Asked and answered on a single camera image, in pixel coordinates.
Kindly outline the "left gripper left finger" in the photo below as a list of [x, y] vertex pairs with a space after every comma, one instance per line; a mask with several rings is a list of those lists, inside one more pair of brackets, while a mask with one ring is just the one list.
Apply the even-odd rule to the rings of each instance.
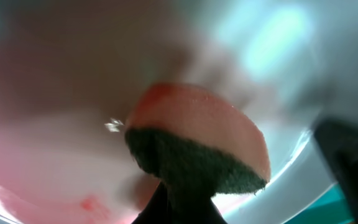
[[175, 195], [159, 183], [132, 224], [227, 224], [209, 197]]

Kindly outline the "light blue plate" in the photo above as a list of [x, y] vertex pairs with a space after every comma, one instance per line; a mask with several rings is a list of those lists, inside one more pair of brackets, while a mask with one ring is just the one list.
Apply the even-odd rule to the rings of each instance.
[[284, 223], [335, 183], [314, 122], [358, 123], [358, 1], [0, 1], [0, 221], [132, 222], [158, 182], [122, 124], [158, 82], [256, 123], [271, 182], [214, 203], [229, 223]]

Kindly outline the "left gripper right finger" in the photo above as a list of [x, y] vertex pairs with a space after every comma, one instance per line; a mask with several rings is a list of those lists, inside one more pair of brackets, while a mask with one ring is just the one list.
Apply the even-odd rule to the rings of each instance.
[[313, 136], [358, 223], [358, 124], [327, 118], [317, 123]]

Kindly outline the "green and pink sponge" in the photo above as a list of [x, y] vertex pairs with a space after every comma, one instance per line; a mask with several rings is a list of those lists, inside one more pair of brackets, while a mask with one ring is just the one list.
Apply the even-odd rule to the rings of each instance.
[[245, 194], [270, 181], [262, 132], [243, 112], [195, 85], [151, 86], [129, 115], [124, 136], [139, 167], [174, 197]]

